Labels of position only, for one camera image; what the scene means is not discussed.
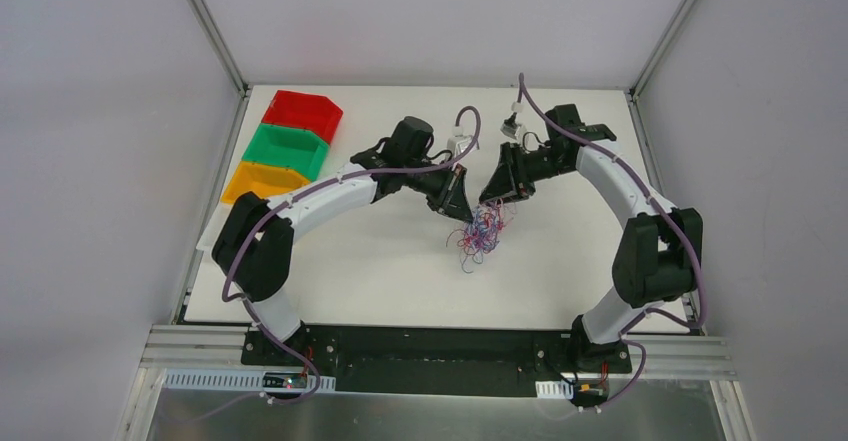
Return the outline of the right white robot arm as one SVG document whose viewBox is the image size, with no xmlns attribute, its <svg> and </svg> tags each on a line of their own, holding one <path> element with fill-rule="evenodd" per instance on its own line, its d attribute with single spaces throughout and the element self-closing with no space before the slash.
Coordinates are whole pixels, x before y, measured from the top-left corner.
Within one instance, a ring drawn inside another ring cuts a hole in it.
<svg viewBox="0 0 848 441">
<path fill-rule="evenodd" d="M 611 268 L 612 288 L 578 316 L 566 345 L 567 363 L 595 371 L 624 349 L 623 335 L 646 315 L 694 291 L 703 219 L 679 209 L 647 186 L 620 156 L 615 134 L 604 124 L 586 125 L 573 104 L 545 112 L 547 140 L 530 150 L 515 115 L 501 130 L 507 142 L 479 200 L 529 199 L 538 181 L 576 172 L 607 203 L 622 227 Z"/>
</svg>

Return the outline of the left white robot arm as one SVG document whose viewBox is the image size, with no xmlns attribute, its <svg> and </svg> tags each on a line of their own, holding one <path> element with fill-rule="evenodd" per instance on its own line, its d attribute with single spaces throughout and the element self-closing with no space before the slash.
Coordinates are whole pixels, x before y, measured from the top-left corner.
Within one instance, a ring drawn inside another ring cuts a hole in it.
<svg viewBox="0 0 848 441">
<path fill-rule="evenodd" d="M 249 191 L 237 198 L 211 249 L 225 275 L 222 296 L 237 286 L 254 323 L 265 330 L 266 350 L 281 365 L 297 363 L 305 339 L 301 317 L 284 291 L 294 244 L 310 231 L 350 210 L 366 207 L 409 188 L 428 208 L 447 218 L 472 218 L 465 190 L 466 169 L 455 154 L 440 164 L 428 151 L 433 129 L 407 116 L 392 134 L 353 155 L 333 176 L 289 194 L 262 198 Z"/>
</svg>

